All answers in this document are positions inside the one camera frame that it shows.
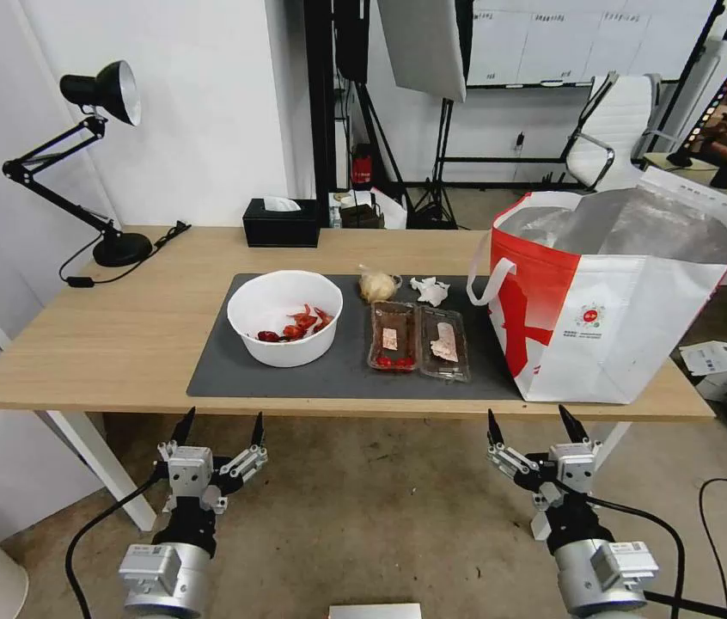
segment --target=robotic arm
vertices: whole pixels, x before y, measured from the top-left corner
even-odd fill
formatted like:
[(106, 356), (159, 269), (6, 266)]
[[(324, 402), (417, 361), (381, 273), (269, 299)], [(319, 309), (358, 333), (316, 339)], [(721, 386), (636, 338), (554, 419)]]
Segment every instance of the robotic arm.
[(165, 529), (151, 544), (132, 544), (118, 574), (129, 590), (125, 607), (151, 619), (201, 617), (209, 596), (207, 569), (215, 556), (215, 518), (269, 459), (263, 446), (263, 416), (258, 414), (251, 443), (234, 458), (214, 456), (208, 447), (185, 446), (194, 409), (178, 424), (172, 439), (160, 443), (158, 472), (171, 494)]
[(655, 578), (658, 565), (643, 542), (617, 543), (599, 524), (583, 496), (592, 489), (601, 444), (590, 441), (566, 408), (559, 411), (571, 442), (524, 456), (504, 442), (490, 410), (487, 458), (517, 486), (532, 492), (535, 507), (546, 513), (551, 530), (547, 547), (559, 567), (567, 612), (601, 619), (635, 617), (630, 611), (647, 603), (644, 586)]

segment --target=tissue box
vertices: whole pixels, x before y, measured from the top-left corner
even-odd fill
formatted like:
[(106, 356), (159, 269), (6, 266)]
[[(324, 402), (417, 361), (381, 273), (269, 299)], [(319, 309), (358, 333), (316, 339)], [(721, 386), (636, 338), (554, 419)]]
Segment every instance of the tissue box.
[(243, 231), (249, 247), (317, 247), (318, 201), (297, 199), (300, 211), (267, 211), (263, 198), (252, 198), (243, 213)]

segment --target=lamp arm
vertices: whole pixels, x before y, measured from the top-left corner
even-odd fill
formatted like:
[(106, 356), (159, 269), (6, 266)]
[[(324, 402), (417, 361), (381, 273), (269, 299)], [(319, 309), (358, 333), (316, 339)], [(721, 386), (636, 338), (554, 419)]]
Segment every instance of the lamp arm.
[[(52, 153), (49, 155), (41, 154), (44, 150), (50, 149), (53, 145), (62, 142), (66, 138), (82, 131), (83, 129), (91, 131), (92, 135), (89, 138), (84, 139), (81, 143), (76, 144), (63, 152)], [(93, 144), (97, 140), (102, 139), (105, 135), (106, 119), (99, 115), (89, 116), (71, 127), (68, 131), (60, 133), (55, 138), (50, 139), (48, 142), (38, 146), (34, 150), (30, 150), (25, 155), (5, 162), (3, 164), (3, 173), (15, 183), (23, 185), (40, 197), (59, 206), (64, 211), (90, 225), (95, 230), (102, 232), (104, 235), (116, 236), (119, 232), (114, 228), (111, 221), (104, 221), (84, 209), (82, 206), (70, 202), (59, 193), (41, 185), (34, 179), (34, 176), (37, 173), (51, 167), (57, 162), (62, 161), (66, 157), (73, 155), (79, 150), (84, 149), (86, 146)]]

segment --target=white bowl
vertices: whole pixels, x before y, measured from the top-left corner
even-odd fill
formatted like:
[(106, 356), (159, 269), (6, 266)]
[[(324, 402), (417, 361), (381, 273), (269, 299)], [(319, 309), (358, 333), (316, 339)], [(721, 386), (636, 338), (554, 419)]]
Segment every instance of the white bowl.
[[(302, 340), (255, 339), (259, 331), (283, 333), (286, 325), (295, 323), (290, 316), (303, 312), (304, 303), (334, 316), (329, 326)], [(226, 317), (255, 359), (274, 367), (295, 367), (315, 361), (329, 350), (343, 308), (340, 288), (323, 275), (309, 271), (273, 271), (250, 279), (238, 288), (226, 305)]]

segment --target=white chair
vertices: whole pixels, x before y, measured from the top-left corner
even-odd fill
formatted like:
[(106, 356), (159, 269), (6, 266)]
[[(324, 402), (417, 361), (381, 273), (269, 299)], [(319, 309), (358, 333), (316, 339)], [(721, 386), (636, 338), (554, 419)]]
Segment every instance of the white chair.
[(657, 102), (656, 76), (595, 77), (562, 154), (570, 174), (590, 191), (635, 187), (642, 175), (632, 165), (636, 144), (647, 133), (663, 135), (647, 130)]

